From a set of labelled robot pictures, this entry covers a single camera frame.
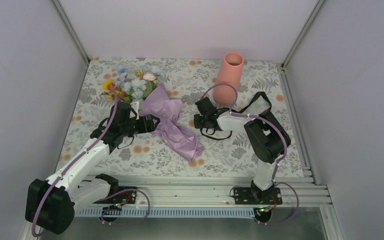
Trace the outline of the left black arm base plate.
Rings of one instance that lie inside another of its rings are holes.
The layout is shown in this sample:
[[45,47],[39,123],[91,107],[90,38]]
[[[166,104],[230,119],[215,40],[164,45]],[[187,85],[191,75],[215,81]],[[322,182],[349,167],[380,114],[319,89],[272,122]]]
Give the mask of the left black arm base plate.
[[114,204],[125,205],[125,204],[134,204],[136,202],[137,187],[135,186],[119,186],[118,190],[115,193],[124,191],[112,197],[110,200]]

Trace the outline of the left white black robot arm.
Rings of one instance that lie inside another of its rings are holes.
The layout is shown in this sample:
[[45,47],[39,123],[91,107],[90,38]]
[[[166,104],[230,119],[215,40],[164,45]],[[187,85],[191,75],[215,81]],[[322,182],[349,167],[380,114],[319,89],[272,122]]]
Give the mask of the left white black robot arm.
[[119,148],[124,138],[151,133],[159,123],[160,119],[152,114],[140,116],[137,107],[130,103],[115,102],[110,116],[99,123],[85,146],[65,166],[29,185],[25,219],[31,223],[32,236],[42,235],[37,227],[44,232],[63,233],[75,214],[95,203],[109,203],[106,211],[134,203],[135,195],[143,193],[136,187],[122,187],[116,178],[106,174],[92,180],[86,177],[97,163]]

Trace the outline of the pink cylindrical vase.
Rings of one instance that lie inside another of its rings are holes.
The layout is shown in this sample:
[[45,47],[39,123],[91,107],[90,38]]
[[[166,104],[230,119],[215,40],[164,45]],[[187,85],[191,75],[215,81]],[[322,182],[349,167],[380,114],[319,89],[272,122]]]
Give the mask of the pink cylindrical vase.
[[[227,53],[220,65],[215,84],[228,84],[236,91],[240,87],[244,58],[237,52]],[[236,98],[236,92],[227,85],[218,85],[212,91],[213,99],[223,105],[232,104]]]

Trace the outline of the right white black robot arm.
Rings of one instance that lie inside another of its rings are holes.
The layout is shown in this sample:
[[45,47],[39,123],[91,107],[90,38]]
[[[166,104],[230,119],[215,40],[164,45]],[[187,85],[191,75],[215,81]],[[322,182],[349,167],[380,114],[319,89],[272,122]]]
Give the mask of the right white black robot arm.
[[275,188],[275,175],[280,160],[287,155],[291,139],[270,109],[258,115],[244,114],[229,108],[216,108],[208,97],[195,103],[199,113],[194,115],[194,127],[243,133],[258,158],[257,171],[250,184],[254,202],[264,203]]

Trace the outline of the purple flower bouquet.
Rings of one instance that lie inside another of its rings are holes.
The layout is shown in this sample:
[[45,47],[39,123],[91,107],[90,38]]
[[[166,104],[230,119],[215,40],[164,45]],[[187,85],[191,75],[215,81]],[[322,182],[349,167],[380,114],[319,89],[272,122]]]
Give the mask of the purple flower bouquet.
[[178,124],[182,113],[182,101],[170,98],[166,90],[163,71],[152,66],[147,70],[138,70],[133,78],[128,78],[126,66],[119,66],[112,77],[103,83],[104,94],[110,99],[132,103],[140,101],[139,115],[153,115],[160,119],[156,130],[152,133],[160,136],[173,151],[188,162],[193,162],[203,151],[204,146],[190,129]]

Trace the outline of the black gold-lettered ribbon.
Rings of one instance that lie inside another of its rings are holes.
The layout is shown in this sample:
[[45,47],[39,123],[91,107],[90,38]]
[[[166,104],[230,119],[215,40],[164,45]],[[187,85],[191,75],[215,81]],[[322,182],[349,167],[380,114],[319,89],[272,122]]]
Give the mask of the black gold-lettered ribbon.
[[[235,109],[232,109],[231,111],[233,113],[238,113],[238,114],[242,114],[244,113],[254,102],[256,102],[259,98],[262,98],[263,100],[265,100],[268,104],[269,104],[269,107],[268,107],[268,110],[271,111],[272,109],[272,103],[271,101],[269,100],[268,96],[266,95],[266,93],[264,91],[259,91],[257,92],[253,98],[250,100],[249,104],[246,105],[245,107],[243,107],[241,110],[235,110]],[[218,108],[218,110],[220,110],[220,115],[223,114],[224,112],[228,112],[229,111],[229,108],[228,107],[221,107],[221,108]],[[221,140],[226,140],[226,139],[229,139],[233,132],[230,131],[229,135],[226,136],[226,137],[223,137],[223,138],[216,138],[216,137],[213,137],[213,135],[217,132],[217,131],[222,131],[221,127],[220,127],[220,130],[214,130],[214,129],[206,129],[206,128],[203,128],[203,129],[199,129],[200,130],[200,133],[201,135],[203,135],[204,137],[208,138],[208,139],[211,139],[211,140],[216,140],[216,141],[221,141]]]

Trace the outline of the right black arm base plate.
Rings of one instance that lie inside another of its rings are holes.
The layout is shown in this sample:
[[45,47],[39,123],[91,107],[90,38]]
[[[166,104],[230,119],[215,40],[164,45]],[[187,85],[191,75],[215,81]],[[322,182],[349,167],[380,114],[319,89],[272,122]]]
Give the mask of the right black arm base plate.
[[282,205],[280,188],[271,187],[262,193],[257,193],[259,188],[234,186],[229,191],[229,196],[236,205]]

